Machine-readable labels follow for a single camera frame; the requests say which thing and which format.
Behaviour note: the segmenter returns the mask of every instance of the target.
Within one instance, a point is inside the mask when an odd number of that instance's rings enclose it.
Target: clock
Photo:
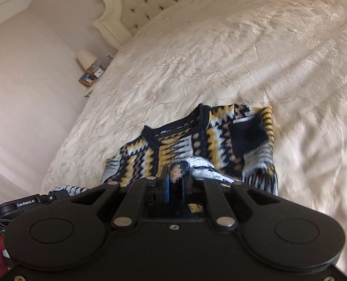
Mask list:
[[[105,71],[102,69],[102,67],[98,67],[95,71],[94,71],[94,76],[96,76],[97,78],[101,77],[102,74],[104,73]]]

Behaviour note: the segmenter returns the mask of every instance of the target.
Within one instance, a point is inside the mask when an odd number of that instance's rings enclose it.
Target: screw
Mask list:
[[[23,276],[15,276],[14,281],[26,281]]]
[[[179,230],[179,229],[180,229],[179,225],[171,225],[170,226],[170,230]]]
[[[231,217],[219,217],[216,220],[216,223],[220,226],[231,227],[236,223],[236,221]]]
[[[120,227],[127,227],[132,224],[132,220],[128,217],[118,217],[114,219],[113,223]]]

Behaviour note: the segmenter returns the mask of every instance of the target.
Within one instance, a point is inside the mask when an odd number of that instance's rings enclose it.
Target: black neckline trim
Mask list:
[[[147,140],[149,144],[155,147],[160,147],[162,143],[155,137],[157,134],[161,133],[165,130],[172,130],[177,128],[178,126],[182,126],[188,122],[190,122],[193,119],[199,119],[197,120],[196,125],[191,129],[188,133],[182,136],[186,137],[192,134],[195,134],[199,131],[206,130],[208,126],[208,122],[210,120],[210,110],[211,107],[204,106],[203,104],[199,104],[188,116],[176,120],[174,122],[170,122],[169,124],[166,124],[164,126],[161,126],[159,128],[152,129],[149,126],[144,126],[142,130],[142,136]]]

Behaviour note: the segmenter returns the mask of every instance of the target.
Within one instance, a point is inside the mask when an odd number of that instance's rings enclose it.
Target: lampshade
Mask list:
[[[84,48],[77,53],[77,59],[81,63],[84,70],[90,68],[91,65],[97,61],[97,57]]]

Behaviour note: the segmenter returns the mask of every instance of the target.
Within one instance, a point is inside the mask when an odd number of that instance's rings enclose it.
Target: bed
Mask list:
[[[44,192],[98,185],[104,161],[145,124],[199,103],[269,104],[279,195],[334,217],[347,236],[347,0],[104,1],[94,24],[119,52]],[[347,238],[338,267],[347,274]]]

